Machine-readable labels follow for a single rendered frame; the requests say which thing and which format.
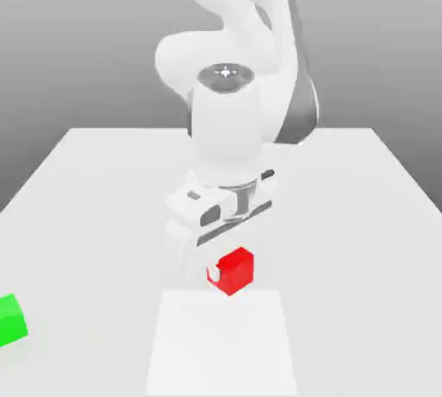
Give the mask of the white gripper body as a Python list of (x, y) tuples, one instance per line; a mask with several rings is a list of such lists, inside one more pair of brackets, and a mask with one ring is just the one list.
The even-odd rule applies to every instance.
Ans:
[(271, 207), (272, 201), (268, 200), (242, 218), (219, 219), (204, 227), (171, 218), (165, 226), (166, 263), (183, 270), (216, 264), (225, 255), (252, 241), (256, 218)]

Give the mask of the small red cube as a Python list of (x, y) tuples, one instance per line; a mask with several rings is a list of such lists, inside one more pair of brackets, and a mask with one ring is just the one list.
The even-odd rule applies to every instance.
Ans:
[(255, 257), (244, 247), (221, 257), (216, 265), (220, 270), (220, 280), (218, 283), (209, 282), (227, 296), (237, 293), (254, 280)]

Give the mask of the small green cube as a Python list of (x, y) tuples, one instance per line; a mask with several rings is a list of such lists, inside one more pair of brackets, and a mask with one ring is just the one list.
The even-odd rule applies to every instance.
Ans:
[(0, 297), (0, 347), (28, 335), (22, 308), (13, 293)]

